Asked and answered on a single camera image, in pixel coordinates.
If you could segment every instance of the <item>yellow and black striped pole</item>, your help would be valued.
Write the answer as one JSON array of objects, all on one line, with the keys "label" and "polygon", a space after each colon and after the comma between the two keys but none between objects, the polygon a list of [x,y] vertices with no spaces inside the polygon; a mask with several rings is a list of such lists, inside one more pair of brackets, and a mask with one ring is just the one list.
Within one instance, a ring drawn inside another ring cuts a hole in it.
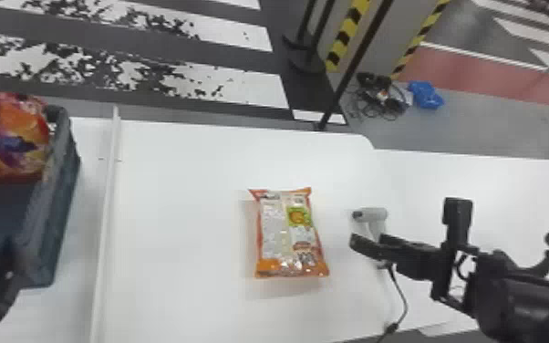
[{"label": "yellow and black striped pole", "polygon": [[415,54],[415,51],[420,46],[423,39],[432,29],[434,24],[436,24],[437,20],[439,20],[440,15],[442,15],[442,11],[445,10],[445,7],[447,7],[447,4],[450,2],[451,0],[440,0],[436,4],[436,8],[434,8],[432,14],[428,16],[428,18],[423,22],[423,25],[421,25],[420,32],[413,38],[413,40],[410,41],[409,47],[404,53],[404,56],[396,64],[394,71],[390,75],[391,79],[398,79],[398,77],[402,73],[402,70],[404,70],[404,67],[406,67],[410,59],[413,58],[413,54]]},{"label": "yellow and black striped pole", "polygon": [[357,33],[357,26],[369,7],[370,0],[354,0],[351,8],[349,8],[349,12],[347,12],[347,17],[345,17],[345,20],[343,21],[343,25],[340,27],[340,31],[338,31],[334,45],[332,46],[332,49],[330,49],[330,53],[327,54],[327,71],[338,70],[338,65],[347,53],[351,39],[353,39]]}]

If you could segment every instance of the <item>gray floor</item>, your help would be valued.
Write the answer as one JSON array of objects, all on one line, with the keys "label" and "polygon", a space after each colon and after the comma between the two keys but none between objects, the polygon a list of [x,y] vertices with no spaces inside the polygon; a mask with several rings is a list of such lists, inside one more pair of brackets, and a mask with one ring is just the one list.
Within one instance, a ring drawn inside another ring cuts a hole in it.
[{"label": "gray floor", "polygon": [[[521,158],[549,159],[549,106],[508,99],[440,91],[446,106],[438,110],[410,108],[397,121],[380,118],[350,120],[349,127],[330,126],[332,131],[354,131],[377,149],[436,151]],[[65,106],[72,116],[110,117],[112,104],[47,98]],[[120,106],[127,120],[154,120],[285,130],[311,130],[312,125],[288,120],[221,115],[182,110]],[[354,342],[364,343],[374,338]],[[405,332],[389,338],[391,343],[489,342],[472,332],[441,338],[426,338],[419,332]]]}]

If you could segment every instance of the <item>orange packaging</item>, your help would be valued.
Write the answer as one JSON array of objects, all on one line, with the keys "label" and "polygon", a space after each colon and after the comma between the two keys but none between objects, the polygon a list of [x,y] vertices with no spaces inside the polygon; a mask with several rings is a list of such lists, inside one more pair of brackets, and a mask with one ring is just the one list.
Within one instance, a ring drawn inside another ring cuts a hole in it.
[{"label": "orange packaging", "polygon": [[40,178],[49,143],[44,107],[34,97],[0,92],[0,181]]},{"label": "orange packaging", "polygon": [[255,277],[328,276],[330,271],[311,215],[311,189],[249,192],[260,205]]}]

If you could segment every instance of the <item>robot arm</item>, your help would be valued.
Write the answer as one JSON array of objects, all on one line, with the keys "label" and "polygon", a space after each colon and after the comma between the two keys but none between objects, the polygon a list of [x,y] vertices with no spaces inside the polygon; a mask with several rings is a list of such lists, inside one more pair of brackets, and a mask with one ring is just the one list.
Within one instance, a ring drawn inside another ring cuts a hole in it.
[{"label": "robot arm", "polygon": [[[430,281],[430,297],[477,320],[483,334],[499,342],[549,342],[549,249],[539,264],[520,268],[504,252],[482,253],[468,244],[472,202],[445,200],[443,223],[447,239],[434,247],[382,234],[378,243],[352,234],[350,247],[379,261],[389,261],[396,271],[413,280]],[[549,245],[549,234],[545,237]],[[474,272],[464,277],[462,300],[450,295],[453,271],[472,256]]]}]

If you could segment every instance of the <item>black and white patterned floor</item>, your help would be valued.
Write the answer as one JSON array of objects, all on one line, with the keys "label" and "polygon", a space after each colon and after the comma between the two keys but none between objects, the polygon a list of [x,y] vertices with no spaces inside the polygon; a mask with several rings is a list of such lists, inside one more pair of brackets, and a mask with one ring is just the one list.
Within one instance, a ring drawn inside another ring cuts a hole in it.
[{"label": "black and white patterned floor", "polygon": [[280,39],[304,4],[263,3],[0,0],[0,89],[315,120],[329,82],[291,70]]}]

